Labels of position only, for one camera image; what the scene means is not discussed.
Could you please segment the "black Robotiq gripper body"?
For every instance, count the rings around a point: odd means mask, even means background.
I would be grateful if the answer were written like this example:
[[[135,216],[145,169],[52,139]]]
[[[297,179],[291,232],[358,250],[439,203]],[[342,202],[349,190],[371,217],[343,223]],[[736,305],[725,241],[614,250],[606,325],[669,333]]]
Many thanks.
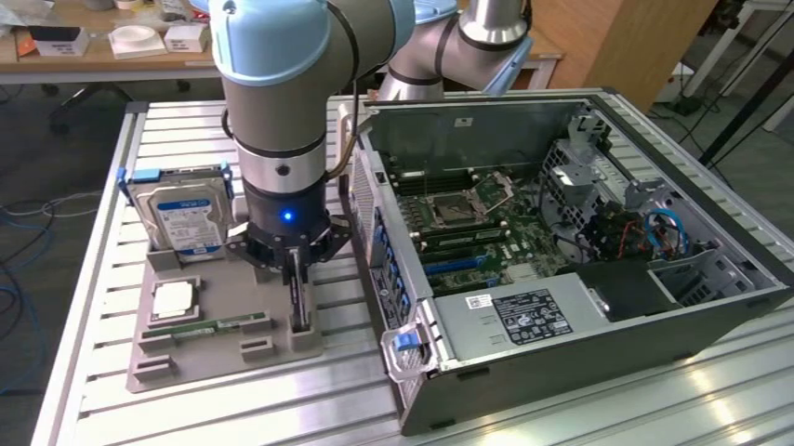
[[[275,193],[242,180],[249,209],[247,243],[243,258],[255,268],[286,265],[285,255],[297,246],[305,264],[327,260],[331,243],[327,181],[321,178],[306,189]]]

